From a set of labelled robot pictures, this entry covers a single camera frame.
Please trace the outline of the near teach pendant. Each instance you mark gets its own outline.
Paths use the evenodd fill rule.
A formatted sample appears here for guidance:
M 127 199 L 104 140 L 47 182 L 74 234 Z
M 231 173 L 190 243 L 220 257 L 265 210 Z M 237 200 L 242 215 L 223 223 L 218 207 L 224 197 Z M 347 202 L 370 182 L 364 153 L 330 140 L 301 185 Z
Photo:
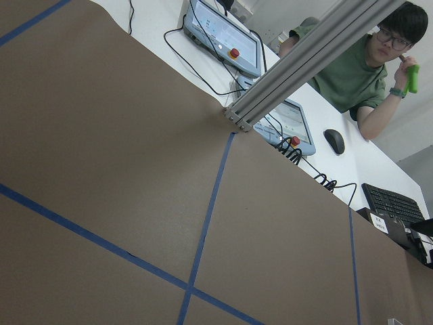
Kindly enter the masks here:
M 250 78 L 261 75 L 260 41 L 204 1 L 190 1 L 183 30 L 217 59 Z

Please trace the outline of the aluminium frame post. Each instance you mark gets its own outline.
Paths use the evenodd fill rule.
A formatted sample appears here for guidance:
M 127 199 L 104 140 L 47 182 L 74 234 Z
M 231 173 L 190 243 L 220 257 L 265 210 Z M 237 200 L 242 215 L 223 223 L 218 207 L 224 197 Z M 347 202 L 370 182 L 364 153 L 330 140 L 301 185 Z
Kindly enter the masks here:
M 340 1 L 287 55 L 224 109 L 224 116 L 241 130 L 251 130 L 401 4 L 387 0 Z

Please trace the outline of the black keyboard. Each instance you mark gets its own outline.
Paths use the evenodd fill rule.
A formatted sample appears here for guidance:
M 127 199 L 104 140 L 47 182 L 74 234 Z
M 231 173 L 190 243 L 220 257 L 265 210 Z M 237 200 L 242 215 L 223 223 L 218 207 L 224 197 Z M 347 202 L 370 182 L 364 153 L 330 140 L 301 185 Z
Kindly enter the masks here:
M 425 220 L 417 202 L 412 198 L 368 183 L 363 183 L 361 187 L 369 209 L 377 215 L 391 219 L 399 218 L 405 225 Z

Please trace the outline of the far teach pendant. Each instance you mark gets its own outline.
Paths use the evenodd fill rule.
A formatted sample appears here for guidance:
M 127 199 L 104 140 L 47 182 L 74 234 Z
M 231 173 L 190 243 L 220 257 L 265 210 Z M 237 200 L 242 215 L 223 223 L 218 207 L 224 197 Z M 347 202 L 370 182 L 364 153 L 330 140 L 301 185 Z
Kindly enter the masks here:
M 283 143 L 282 141 L 285 138 L 296 136 L 300 140 L 297 148 L 302 151 L 303 156 L 312 156 L 316 153 L 302 106 L 290 98 L 261 118 L 253 128 L 269 144 L 278 146 L 278 148 L 287 149 L 288 142 Z

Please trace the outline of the teach pendant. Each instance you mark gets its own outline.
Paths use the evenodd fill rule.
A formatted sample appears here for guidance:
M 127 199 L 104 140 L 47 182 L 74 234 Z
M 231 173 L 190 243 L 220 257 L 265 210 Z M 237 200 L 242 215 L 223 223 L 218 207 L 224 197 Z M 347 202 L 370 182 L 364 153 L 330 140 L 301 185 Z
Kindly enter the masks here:
M 204 1 L 190 1 L 183 30 L 217 59 L 250 78 L 261 75 L 260 41 Z
M 285 138 L 296 136 L 300 140 L 297 148 L 302 151 L 303 156 L 312 156 L 316 153 L 302 106 L 290 98 L 261 118 L 253 128 L 269 144 L 278 146 L 278 148 L 287 149 L 288 142 L 283 143 L 282 141 Z

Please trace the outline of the black computer mouse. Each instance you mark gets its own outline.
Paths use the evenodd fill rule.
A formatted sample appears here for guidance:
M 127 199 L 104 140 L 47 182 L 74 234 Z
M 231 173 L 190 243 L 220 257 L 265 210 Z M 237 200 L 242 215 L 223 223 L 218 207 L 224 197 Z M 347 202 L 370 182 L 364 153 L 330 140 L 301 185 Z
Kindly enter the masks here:
M 341 155 L 345 151 L 345 143 L 342 135 L 335 129 L 326 129 L 323 132 L 325 139 L 337 155 Z

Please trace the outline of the person in green shirt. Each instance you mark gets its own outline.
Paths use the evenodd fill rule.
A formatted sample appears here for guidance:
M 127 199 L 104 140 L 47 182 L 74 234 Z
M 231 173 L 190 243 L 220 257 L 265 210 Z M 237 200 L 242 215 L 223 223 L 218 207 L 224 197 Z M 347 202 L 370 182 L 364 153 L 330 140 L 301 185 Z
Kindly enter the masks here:
M 406 1 L 307 83 L 338 112 L 349 112 L 364 139 L 374 139 L 406 96 L 409 70 L 417 65 L 406 53 L 427 27 L 426 11 Z

